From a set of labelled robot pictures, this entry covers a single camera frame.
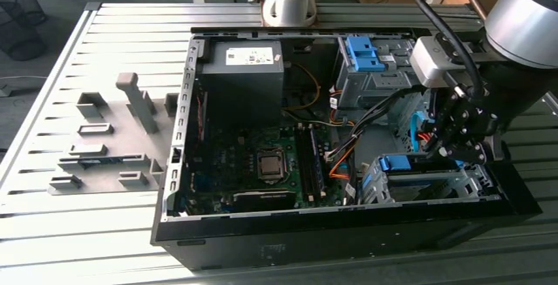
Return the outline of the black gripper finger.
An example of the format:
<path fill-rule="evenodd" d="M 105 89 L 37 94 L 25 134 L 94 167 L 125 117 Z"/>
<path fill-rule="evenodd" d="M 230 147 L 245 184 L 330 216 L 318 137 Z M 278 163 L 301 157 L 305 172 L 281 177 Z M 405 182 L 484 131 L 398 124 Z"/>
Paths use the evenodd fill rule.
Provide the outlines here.
<path fill-rule="evenodd" d="M 434 90 L 432 96 L 433 124 L 426 132 L 430 139 L 425 146 L 428 158 L 470 159 L 474 140 L 469 122 L 473 119 L 470 89 L 464 84 Z"/>
<path fill-rule="evenodd" d="M 456 159 L 470 164 L 485 164 L 502 159 L 502 134 L 500 132 L 500 117 L 473 106 L 473 119 L 469 122 L 470 136 L 474 140 L 474 150 L 470 159 Z"/>

